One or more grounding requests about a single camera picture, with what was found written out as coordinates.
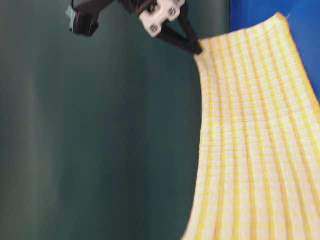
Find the yellow stripe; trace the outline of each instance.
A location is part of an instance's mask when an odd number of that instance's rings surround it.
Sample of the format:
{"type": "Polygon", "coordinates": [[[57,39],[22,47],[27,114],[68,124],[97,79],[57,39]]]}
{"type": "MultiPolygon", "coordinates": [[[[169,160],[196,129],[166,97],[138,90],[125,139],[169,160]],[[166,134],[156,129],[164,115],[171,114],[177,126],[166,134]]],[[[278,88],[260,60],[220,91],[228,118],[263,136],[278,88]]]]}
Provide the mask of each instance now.
{"type": "Polygon", "coordinates": [[[213,130],[213,117],[212,117],[213,101],[211,98],[212,87],[209,86],[210,84],[212,84],[212,79],[211,79],[210,72],[209,72],[209,66],[208,66],[208,63],[207,63],[207,60],[206,60],[204,54],[202,54],[202,59],[203,59],[203,62],[204,62],[204,65],[205,65],[206,71],[207,71],[207,81],[208,81],[207,90],[209,92],[209,96],[207,98],[208,114],[209,114],[209,123],[208,123],[208,126],[209,126],[209,145],[208,145],[208,148],[209,149],[208,149],[207,169],[206,169],[205,183],[204,183],[203,201],[202,201],[202,205],[201,205],[201,212],[200,212],[200,217],[199,217],[199,223],[197,226],[197,232],[195,235],[195,238],[197,240],[203,239],[203,230],[205,227],[207,211],[208,211],[209,196],[210,196],[211,171],[213,168],[212,154],[213,154],[213,148],[214,148],[214,139],[213,139],[214,130],[213,130]]]}
{"type": "MultiPolygon", "coordinates": [[[[244,66],[244,72],[247,73],[247,67],[245,64],[245,58],[243,56],[242,53],[242,49],[239,48],[240,51],[240,57],[241,57],[241,62],[243,63],[244,66]]],[[[248,92],[249,92],[249,98],[251,100],[252,103],[252,111],[253,111],[253,116],[255,117],[255,119],[257,119],[257,114],[256,114],[256,110],[255,107],[253,106],[253,93],[252,93],[252,89],[251,89],[251,85],[249,82],[249,79],[246,77],[245,81],[247,83],[247,87],[248,87],[248,92]]],[[[257,121],[254,121],[255,123],[255,130],[259,136],[259,128],[257,125],[257,121]]],[[[257,209],[256,209],[256,196],[255,196],[255,179],[254,179],[254,172],[253,172],[253,167],[252,167],[252,158],[251,158],[251,154],[250,154],[250,141],[249,141],[249,136],[248,136],[248,128],[247,128],[247,142],[246,145],[248,146],[248,158],[247,158],[247,168],[248,168],[248,176],[249,176],[249,191],[250,191],[250,217],[251,217],[251,240],[256,240],[257,239],[257,209]]],[[[259,152],[260,152],[260,156],[262,154],[262,148],[261,145],[259,145],[259,152]]]]}
{"type": "MultiPolygon", "coordinates": [[[[279,71],[278,66],[277,66],[277,60],[276,60],[275,55],[274,55],[274,53],[272,51],[271,41],[270,41],[270,38],[268,36],[266,36],[266,42],[267,42],[268,48],[270,49],[270,55],[271,55],[271,59],[272,59],[272,65],[274,66],[274,69],[275,69],[275,74],[276,74],[276,76],[277,76],[277,78],[278,78],[278,80],[280,82],[280,84],[279,84],[280,90],[281,90],[281,93],[282,93],[286,108],[288,109],[288,115],[289,115],[290,123],[292,125],[294,137],[295,137],[295,139],[297,141],[297,144],[298,144],[298,147],[299,147],[300,156],[301,156],[303,162],[305,162],[306,161],[306,154],[305,154],[305,151],[304,151],[304,148],[303,148],[303,144],[301,142],[300,135],[298,133],[297,124],[296,124],[295,118],[293,116],[293,111],[292,111],[291,105],[289,103],[286,90],[285,90],[283,84],[281,84],[282,78],[280,77],[280,71],[279,71]]],[[[269,76],[269,72],[268,72],[266,63],[264,61],[264,57],[262,57],[262,62],[263,62],[263,66],[265,68],[265,71],[267,72],[267,75],[269,76]]],[[[268,79],[268,85],[269,85],[270,91],[273,93],[274,92],[274,88],[273,88],[272,84],[270,83],[270,79],[268,79]]],[[[311,233],[310,233],[309,221],[308,221],[308,217],[307,217],[307,213],[306,213],[306,207],[305,207],[304,198],[303,198],[303,194],[302,194],[302,190],[301,190],[301,186],[300,186],[300,182],[299,182],[299,178],[298,178],[297,169],[295,167],[293,156],[292,156],[292,153],[290,151],[291,146],[289,145],[289,142],[288,142],[288,139],[287,139],[287,136],[286,136],[286,131],[285,131],[284,124],[281,121],[280,109],[279,109],[278,104],[277,104],[277,99],[274,96],[272,97],[272,102],[273,102],[273,105],[275,107],[275,111],[276,111],[276,115],[277,115],[277,121],[278,121],[278,124],[280,126],[282,140],[283,140],[284,145],[285,145],[286,155],[288,157],[288,161],[289,161],[290,168],[291,168],[291,171],[292,171],[292,176],[293,176],[295,188],[296,188],[298,199],[299,199],[300,210],[301,210],[301,215],[302,215],[302,219],[303,219],[303,227],[304,227],[304,230],[305,230],[306,238],[310,239],[311,233]]]]}
{"type": "MultiPolygon", "coordinates": [[[[248,38],[248,32],[246,29],[244,30],[244,33],[245,33],[246,38],[248,38]]],[[[259,81],[257,66],[256,66],[255,59],[253,57],[253,52],[252,52],[252,48],[251,48],[250,43],[248,43],[248,50],[249,50],[250,60],[252,62],[254,77],[257,80],[259,96],[263,96],[263,90],[262,90],[261,83],[259,81]]],[[[278,156],[278,153],[276,150],[275,139],[274,139],[274,136],[271,132],[268,109],[267,109],[266,103],[263,99],[261,100],[261,102],[262,102],[263,113],[266,117],[267,131],[268,131],[268,135],[269,135],[269,138],[271,141],[272,154],[274,157],[274,162],[276,165],[276,170],[277,170],[277,174],[278,174],[278,178],[279,178],[280,190],[281,190],[282,201],[283,201],[283,210],[284,210],[285,222],[286,222],[287,239],[292,240],[293,239],[293,227],[292,227],[292,221],[291,221],[291,216],[290,216],[290,211],[289,211],[288,196],[287,196],[285,181],[284,181],[284,177],[282,174],[281,165],[279,162],[279,156],[278,156]]]]}
{"type": "MultiPolygon", "coordinates": [[[[226,36],[227,42],[230,45],[229,36],[226,36]]],[[[221,55],[223,71],[225,73],[228,72],[226,67],[226,60],[224,55],[221,55]]],[[[230,113],[231,113],[231,131],[232,131],[232,141],[233,141],[233,160],[234,160],[234,207],[233,207],[233,233],[232,239],[237,240],[239,238],[239,221],[240,221],[240,200],[239,200],[239,159],[238,159],[238,143],[237,143],[237,135],[236,135],[236,128],[235,128],[235,113],[234,113],[234,106],[233,106],[233,95],[230,91],[230,83],[228,81],[229,74],[225,76],[226,82],[226,89],[228,94],[228,103],[230,105],[230,113]]]]}
{"type": "MultiPolygon", "coordinates": [[[[209,39],[209,46],[212,48],[211,39],[209,39]]],[[[217,63],[214,56],[211,54],[213,65],[215,71],[218,73],[217,63]]],[[[222,100],[222,90],[219,77],[217,77],[217,88],[218,88],[218,96],[220,101],[222,100]]],[[[222,102],[219,104],[219,112],[220,112],[220,134],[221,134],[221,159],[220,159],[220,181],[219,181],[219,193],[218,193],[218,211],[216,216],[216,223],[214,228],[214,239],[219,240],[221,237],[221,229],[222,229],[222,215],[224,210],[224,198],[225,198],[225,145],[226,145],[226,138],[225,138],[225,125],[224,125],[224,110],[222,102]]]]}
{"type": "MultiPolygon", "coordinates": [[[[277,39],[278,44],[281,45],[281,41],[280,41],[280,38],[279,38],[278,34],[276,35],[276,39],[277,39]]],[[[290,67],[289,67],[289,64],[288,64],[288,62],[289,62],[288,58],[284,57],[284,59],[285,59],[284,65],[285,65],[286,72],[289,75],[289,78],[292,80],[292,83],[293,83],[292,84],[292,88],[294,90],[294,95],[295,95],[295,98],[297,99],[297,102],[298,102],[300,108],[301,108],[301,114],[302,114],[302,118],[304,120],[304,125],[305,125],[305,128],[306,128],[307,132],[308,132],[308,136],[311,139],[311,144],[312,144],[313,150],[315,152],[316,159],[317,159],[317,161],[319,163],[320,162],[320,153],[319,153],[319,148],[318,148],[314,133],[313,133],[311,125],[310,125],[310,123],[308,121],[308,116],[306,114],[306,111],[305,111],[303,102],[301,100],[299,91],[298,91],[297,86],[295,84],[294,77],[292,76],[292,73],[290,71],[290,67]]],[[[295,134],[296,137],[299,134],[296,124],[294,125],[294,134],[295,134]]],[[[311,187],[314,203],[315,203],[318,215],[320,216],[320,199],[319,199],[319,195],[318,195],[318,191],[317,191],[317,188],[316,188],[316,184],[315,184],[315,181],[313,179],[312,172],[311,172],[311,169],[310,169],[307,157],[306,157],[306,153],[305,153],[305,150],[304,150],[304,146],[303,146],[303,143],[302,143],[302,141],[300,139],[300,136],[298,138],[298,146],[299,146],[299,149],[300,149],[300,152],[301,152],[301,155],[302,155],[303,165],[305,166],[305,171],[306,171],[306,175],[307,175],[307,178],[308,178],[308,182],[309,182],[310,187],[311,187]]]]}
{"type": "MultiPolygon", "coordinates": [[[[235,34],[236,40],[239,41],[239,35],[236,32],[235,34]]],[[[238,48],[239,52],[240,52],[240,58],[241,58],[241,64],[243,66],[243,70],[244,70],[244,75],[248,75],[248,70],[246,67],[246,63],[245,63],[245,59],[244,59],[244,55],[243,55],[243,51],[242,48],[239,47],[238,48]]],[[[233,52],[230,51],[231,54],[231,61],[232,61],[232,66],[233,66],[233,71],[235,74],[235,80],[236,80],[236,88],[237,88],[237,92],[240,96],[240,109],[241,109],[241,115],[242,115],[242,119],[243,119],[243,125],[244,125],[244,134],[245,134],[245,145],[246,145],[246,152],[248,154],[248,163],[250,163],[251,165],[251,155],[250,155],[250,142],[249,142],[249,137],[248,137],[248,127],[247,127],[247,121],[246,121],[246,117],[245,117],[245,111],[244,111],[244,103],[243,103],[243,96],[241,93],[241,86],[240,86],[240,81],[239,81],[239,75],[236,69],[236,63],[235,63],[235,57],[233,55],[233,52]]],[[[253,98],[253,93],[251,90],[251,86],[250,83],[248,81],[248,78],[245,78],[246,83],[248,85],[248,92],[249,92],[249,98],[251,101],[251,104],[253,105],[252,107],[252,112],[253,112],[253,117],[254,117],[254,127],[255,127],[255,131],[257,133],[257,138],[258,138],[258,150],[259,150],[259,157],[261,160],[261,166],[262,166],[262,174],[263,174],[263,183],[264,183],[264,191],[265,191],[265,200],[266,200],[266,204],[267,204],[267,211],[268,211],[268,227],[269,227],[269,239],[270,240],[274,240],[275,239],[275,222],[274,222],[274,208],[273,208],[273,204],[272,204],[272,197],[271,197],[271,189],[270,189],[270,183],[269,183],[269,177],[268,177],[268,169],[267,169],[267,164],[266,164],[266,159],[265,159],[265,155],[263,153],[263,141],[262,141],[262,137],[261,137],[261,133],[260,133],[260,129],[258,126],[258,118],[257,118],[257,113],[254,107],[254,98],[253,98]]]]}

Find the green wall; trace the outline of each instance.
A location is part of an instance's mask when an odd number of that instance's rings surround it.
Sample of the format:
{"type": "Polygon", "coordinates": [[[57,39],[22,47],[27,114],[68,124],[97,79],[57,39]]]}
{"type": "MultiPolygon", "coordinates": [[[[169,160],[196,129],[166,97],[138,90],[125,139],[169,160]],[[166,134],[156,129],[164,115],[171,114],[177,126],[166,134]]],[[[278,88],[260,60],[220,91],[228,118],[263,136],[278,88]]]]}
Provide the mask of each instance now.
{"type": "MultiPolygon", "coordinates": [[[[118,3],[75,36],[68,4],[1,2],[0,239],[179,239],[201,127],[193,56],[118,3]]],[[[228,31],[229,1],[189,4],[201,38],[228,31]]]]}

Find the checkered towel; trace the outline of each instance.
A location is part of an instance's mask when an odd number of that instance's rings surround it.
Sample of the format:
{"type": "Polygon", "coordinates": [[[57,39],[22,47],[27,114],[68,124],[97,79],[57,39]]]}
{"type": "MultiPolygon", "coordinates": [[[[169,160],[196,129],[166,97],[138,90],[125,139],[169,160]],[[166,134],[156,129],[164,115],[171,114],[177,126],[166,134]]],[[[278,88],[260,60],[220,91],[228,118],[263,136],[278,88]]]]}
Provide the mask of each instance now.
{"type": "Polygon", "coordinates": [[[201,44],[200,155],[183,239],[320,240],[320,108],[286,18],[201,44]]]}

